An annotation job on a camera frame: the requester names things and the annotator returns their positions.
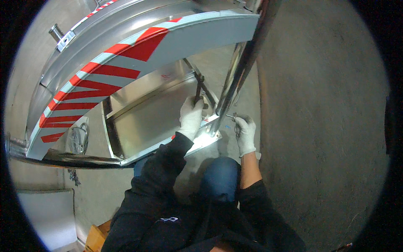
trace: gray wall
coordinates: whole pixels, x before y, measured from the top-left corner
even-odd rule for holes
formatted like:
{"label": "gray wall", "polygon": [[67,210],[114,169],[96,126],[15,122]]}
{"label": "gray wall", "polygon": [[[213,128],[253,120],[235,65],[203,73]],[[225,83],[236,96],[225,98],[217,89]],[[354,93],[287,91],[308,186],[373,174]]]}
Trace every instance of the gray wall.
{"label": "gray wall", "polygon": [[308,251],[352,242],[382,189],[386,73],[347,1],[283,1],[258,61],[260,168]]}

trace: metal bracket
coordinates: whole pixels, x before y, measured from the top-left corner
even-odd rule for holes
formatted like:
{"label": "metal bracket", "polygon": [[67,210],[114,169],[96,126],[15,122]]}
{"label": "metal bracket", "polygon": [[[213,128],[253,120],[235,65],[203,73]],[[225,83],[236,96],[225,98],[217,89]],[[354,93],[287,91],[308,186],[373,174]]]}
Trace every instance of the metal bracket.
{"label": "metal bracket", "polygon": [[64,35],[62,39],[57,43],[57,50],[59,50],[59,52],[63,51],[63,49],[66,48],[66,46],[70,43],[70,41],[73,40],[74,37],[75,33],[71,30],[68,31],[66,35]]}

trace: metal plate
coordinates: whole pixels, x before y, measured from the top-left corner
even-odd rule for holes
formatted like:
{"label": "metal plate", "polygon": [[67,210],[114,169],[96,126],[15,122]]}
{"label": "metal plate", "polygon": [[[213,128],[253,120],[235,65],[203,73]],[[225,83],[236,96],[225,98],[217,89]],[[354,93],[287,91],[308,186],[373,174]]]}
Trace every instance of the metal plate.
{"label": "metal plate", "polygon": [[[117,144],[111,141],[113,153],[124,159],[142,156],[139,153],[175,135],[180,127],[181,106],[187,96],[194,95],[196,87],[197,81],[192,77],[159,92],[116,119],[106,120],[107,126],[116,130],[119,139]],[[206,98],[205,103],[209,108],[204,115],[209,117],[213,110]]]}

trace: red marking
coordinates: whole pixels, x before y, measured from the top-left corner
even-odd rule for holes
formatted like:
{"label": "red marking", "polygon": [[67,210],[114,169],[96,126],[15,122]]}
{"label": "red marking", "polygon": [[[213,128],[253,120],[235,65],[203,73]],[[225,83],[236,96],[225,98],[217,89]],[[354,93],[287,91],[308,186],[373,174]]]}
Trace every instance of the red marking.
{"label": "red marking", "polygon": [[66,117],[49,117],[46,118],[44,114],[41,115],[39,119],[39,127],[40,128],[69,128],[73,123],[58,123],[58,122],[69,122],[69,121],[77,121],[80,119],[81,115],[73,115]]}
{"label": "red marking", "polygon": [[123,67],[102,65],[98,69],[94,70],[92,73],[136,79],[137,76],[139,76],[140,71]]}
{"label": "red marking", "polygon": [[136,79],[139,76],[140,71],[132,70],[123,67],[114,67],[108,65],[100,65],[98,63],[90,62],[86,64],[81,71],[92,74],[102,74],[102,75],[111,75],[111,76],[119,76],[130,79]]}
{"label": "red marking", "polygon": [[78,78],[77,75],[74,75],[74,76],[69,80],[69,82],[70,82],[71,85],[73,85],[73,86],[77,86],[77,84],[78,84],[80,81],[81,81],[81,79]]}
{"label": "red marking", "polygon": [[120,55],[146,62],[168,32],[166,28],[150,27],[136,40],[133,47]]}
{"label": "red marking", "polygon": [[100,67],[101,64],[90,62],[86,64],[83,68],[81,68],[81,71],[86,72],[86,73],[91,73],[92,71],[96,70],[96,68]]}
{"label": "red marking", "polygon": [[181,20],[182,18],[180,17],[180,18],[177,18],[177,19],[172,19],[172,20],[170,20],[170,21],[168,21],[168,22],[174,22],[174,23],[177,23],[179,20]]}
{"label": "red marking", "polygon": [[105,52],[109,52],[109,53],[118,55],[119,53],[121,53],[122,51],[124,51],[130,47],[131,47],[131,45],[128,45],[128,44],[116,44],[116,45],[110,47]]}
{"label": "red marking", "polygon": [[64,93],[59,91],[54,98],[58,101],[65,101],[71,99],[80,99],[87,97],[100,97],[100,96],[110,96],[114,92],[121,89],[121,87],[108,85],[105,83],[95,82],[95,81],[81,81],[78,85],[79,87],[89,87],[98,90],[90,90],[90,91],[79,91],[79,92],[71,92]]}
{"label": "red marking", "polygon": [[52,134],[52,135],[44,135],[43,137],[41,137],[42,142],[44,143],[51,143],[51,142],[56,142],[62,135],[63,133],[56,133],[56,134]]}
{"label": "red marking", "polygon": [[68,109],[91,109],[95,107],[98,102],[83,102],[83,103],[60,103],[57,104],[52,100],[49,102],[49,109],[52,111],[55,110],[68,110]]}

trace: white work glove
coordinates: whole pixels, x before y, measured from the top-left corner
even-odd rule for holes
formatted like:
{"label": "white work glove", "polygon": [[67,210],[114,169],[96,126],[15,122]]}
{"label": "white work glove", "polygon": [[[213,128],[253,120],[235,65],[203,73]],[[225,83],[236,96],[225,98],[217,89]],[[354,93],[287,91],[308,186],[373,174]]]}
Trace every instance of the white work glove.
{"label": "white work glove", "polygon": [[193,107],[194,100],[195,96],[190,96],[186,98],[185,102],[183,103],[181,107],[181,117],[179,118],[181,128],[178,130],[178,132],[185,135],[191,141],[195,139],[196,132],[200,128],[204,105],[203,99],[200,99]]}
{"label": "white work glove", "polygon": [[248,115],[237,115],[235,117],[235,136],[239,147],[239,157],[256,151],[253,142],[255,138],[256,124]]}

